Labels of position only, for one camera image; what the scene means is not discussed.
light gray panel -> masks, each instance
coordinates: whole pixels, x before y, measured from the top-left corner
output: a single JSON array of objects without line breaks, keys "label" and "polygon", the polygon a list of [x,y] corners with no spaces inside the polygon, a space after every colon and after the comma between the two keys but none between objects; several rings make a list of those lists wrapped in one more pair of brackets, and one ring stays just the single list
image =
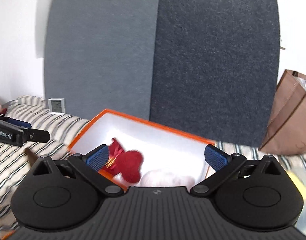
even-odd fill
[{"label": "light gray panel", "polygon": [[148,119],[158,0],[53,0],[46,98],[91,119],[110,108]]}]

blue textured pad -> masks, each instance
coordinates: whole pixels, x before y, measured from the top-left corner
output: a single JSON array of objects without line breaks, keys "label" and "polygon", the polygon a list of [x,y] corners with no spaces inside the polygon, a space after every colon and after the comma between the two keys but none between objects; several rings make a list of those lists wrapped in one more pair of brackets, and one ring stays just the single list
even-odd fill
[{"label": "blue textured pad", "polygon": [[231,156],[216,147],[206,146],[204,151],[205,161],[215,170],[219,171],[231,160]]},{"label": "blue textured pad", "polygon": [[86,160],[86,165],[90,166],[92,169],[99,171],[108,161],[109,150],[108,146],[105,146],[95,152]]}]

brown object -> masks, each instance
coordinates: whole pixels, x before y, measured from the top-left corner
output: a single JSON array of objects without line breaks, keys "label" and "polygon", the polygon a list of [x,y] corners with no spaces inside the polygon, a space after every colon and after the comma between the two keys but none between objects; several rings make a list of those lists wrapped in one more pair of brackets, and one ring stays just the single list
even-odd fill
[{"label": "brown object", "polygon": [[38,159],[38,156],[35,153],[33,153],[29,148],[25,149],[25,153],[28,157],[28,162],[30,166],[32,167],[35,161]]},{"label": "brown object", "polygon": [[277,155],[306,153],[306,91],[292,75],[306,76],[285,70],[277,85],[272,112],[260,151]]}]

blue gripper pad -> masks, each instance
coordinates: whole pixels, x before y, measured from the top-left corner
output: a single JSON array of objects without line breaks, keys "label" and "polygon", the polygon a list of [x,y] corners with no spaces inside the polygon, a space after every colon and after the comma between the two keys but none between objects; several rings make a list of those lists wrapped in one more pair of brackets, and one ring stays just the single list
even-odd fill
[{"label": "blue gripper pad", "polygon": [[105,144],[100,145],[88,154],[84,155],[82,160],[87,166],[90,166],[95,171],[99,171],[109,159],[109,149]]},{"label": "blue gripper pad", "polygon": [[205,161],[215,171],[219,171],[232,160],[232,157],[230,155],[221,151],[220,149],[216,148],[211,144],[205,147],[204,157]]}]

yellow object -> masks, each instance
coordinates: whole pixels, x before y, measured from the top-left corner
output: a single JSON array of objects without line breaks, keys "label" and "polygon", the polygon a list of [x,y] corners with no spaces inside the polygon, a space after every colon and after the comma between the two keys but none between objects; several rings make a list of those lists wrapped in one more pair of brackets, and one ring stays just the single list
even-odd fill
[{"label": "yellow object", "polygon": [[289,175],[293,183],[296,185],[297,189],[302,195],[303,200],[306,200],[306,187],[304,186],[304,184],[293,172],[287,171],[286,173]]}]

